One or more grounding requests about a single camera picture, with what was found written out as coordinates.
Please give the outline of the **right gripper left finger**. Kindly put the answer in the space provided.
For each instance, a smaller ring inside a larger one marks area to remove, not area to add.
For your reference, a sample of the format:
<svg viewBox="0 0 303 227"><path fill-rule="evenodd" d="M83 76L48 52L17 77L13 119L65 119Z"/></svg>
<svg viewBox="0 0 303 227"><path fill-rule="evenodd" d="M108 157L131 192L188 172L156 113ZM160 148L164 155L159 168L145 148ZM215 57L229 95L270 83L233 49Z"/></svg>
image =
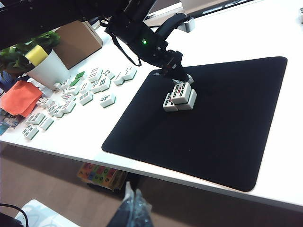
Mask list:
<svg viewBox="0 0 303 227"><path fill-rule="evenodd" d="M128 181L125 185L125 196L122 203L107 224L107 227L129 227L132 221L133 211L134 191Z"/></svg>

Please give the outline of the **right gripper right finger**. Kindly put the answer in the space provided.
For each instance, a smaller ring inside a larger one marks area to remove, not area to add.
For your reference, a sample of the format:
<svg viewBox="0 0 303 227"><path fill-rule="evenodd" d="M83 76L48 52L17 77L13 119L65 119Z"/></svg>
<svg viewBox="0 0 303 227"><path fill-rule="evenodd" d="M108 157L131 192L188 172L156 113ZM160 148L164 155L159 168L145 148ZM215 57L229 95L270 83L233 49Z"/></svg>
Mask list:
<svg viewBox="0 0 303 227"><path fill-rule="evenodd" d="M145 200L140 189L136 189L135 194L135 226L151 227L150 217L151 205Z"/></svg>

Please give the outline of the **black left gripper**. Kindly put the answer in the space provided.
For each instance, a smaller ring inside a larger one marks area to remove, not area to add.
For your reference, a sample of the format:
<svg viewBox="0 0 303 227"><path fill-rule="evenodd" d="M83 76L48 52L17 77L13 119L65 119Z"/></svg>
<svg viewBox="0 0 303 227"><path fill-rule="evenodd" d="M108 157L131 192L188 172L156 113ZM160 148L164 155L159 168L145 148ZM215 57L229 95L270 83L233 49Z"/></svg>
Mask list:
<svg viewBox="0 0 303 227"><path fill-rule="evenodd" d="M182 57L183 54L179 51L166 50L161 47L155 49L155 66L163 69L163 77L170 79L174 85L177 84L176 80L188 83L194 82L192 76L187 74L182 67ZM176 70L176 80L174 79L174 70Z"/></svg>

